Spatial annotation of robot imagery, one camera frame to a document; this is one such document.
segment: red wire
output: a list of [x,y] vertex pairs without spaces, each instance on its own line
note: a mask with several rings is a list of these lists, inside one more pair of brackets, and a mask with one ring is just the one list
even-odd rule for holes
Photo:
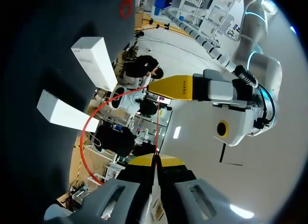
[[131,14],[131,10],[133,7],[133,0],[121,0],[120,3],[120,16],[122,19],[128,19],[130,14]]
[[157,121],[156,121],[156,149],[155,149],[155,155],[157,155],[157,149],[158,149],[158,118],[159,118],[159,104],[160,104],[160,101],[158,101],[158,106],[157,106]]
[[139,91],[139,90],[142,90],[142,89],[146,89],[146,87],[137,88],[137,89],[134,89],[134,90],[131,90],[131,91],[122,93],[122,94],[120,94],[120,95],[117,95],[117,96],[111,98],[110,100],[106,101],[105,103],[99,105],[98,108],[90,115],[90,117],[89,117],[89,119],[87,120],[85,126],[83,127],[83,130],[82,130],[81,136],[80,136],[80,143],[79,143],[79,144],[80,144],[80,145],[79,145],[79,146],[80,146],[79,149],[80,149],[80,155],[81,155],[82,163],[83,163],[83,165],[85,166],[85,168],[86,168],[86,170],[88,171],[88,173],[90,174],[90,176],[91,176],[96,182],[98,182],[100,185],[103,185],[103,183],[102,183],[100,180],[98,180],[98,179],[94,176],[94,174],[91,172],[91,170],[89,169],[89,167],[88,167],[88,165],[87,165],[87,163],[86,163],[85,156],[84,156],[84,154],[83,154],[83,137],[84,137],[84,135],[85,135],[85,131],[86,131],[87,125],[88,125],[88,123],[90,122],[90,120],[94,117],[94,115],[95,115],[102,107],[104,107],[106,104],[108,104],[109,102],[111,102],[111,101],[113,101],[113,100],[115,100],[115,99],[117,99],[117,98],[119,98],[119,97],[121,97],[121,96],[123,96],[123,95],[131,94],[131,93],[133,93],[133,92],[136,92],[136,91]]

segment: yellow robot part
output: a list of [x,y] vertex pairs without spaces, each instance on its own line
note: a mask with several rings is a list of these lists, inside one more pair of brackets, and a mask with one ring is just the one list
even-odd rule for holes
[[193,77],[172,76],[149,84],[148,91],[174,100],[193,100]]

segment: white box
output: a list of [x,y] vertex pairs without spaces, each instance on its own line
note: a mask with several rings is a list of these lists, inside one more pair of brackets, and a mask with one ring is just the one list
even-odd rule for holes
[[103,37],[82,37],[71,49],[96,87],[111,92],[115,89],[116,75]]
[[[50,123],[82,130],[88,118],[87,114],[64,103],[48,91],[43,90],[40,95],[37,109]],[[96,132],[99,120],[92,118],[87,125],[87,132]]]

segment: black stripe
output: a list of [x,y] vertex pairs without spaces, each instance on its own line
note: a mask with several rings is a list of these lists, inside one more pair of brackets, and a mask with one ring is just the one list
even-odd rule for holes
[[226,143],[223,143],[219,162],[222,162],[223,155],[225,154],[225,150],[226,150]]
[[243,166],[243,165],[240,165],[240,164],[232,164],[232,163],[225,163],[225,164],[228,164],[228,165],[237,165],[237,166]]

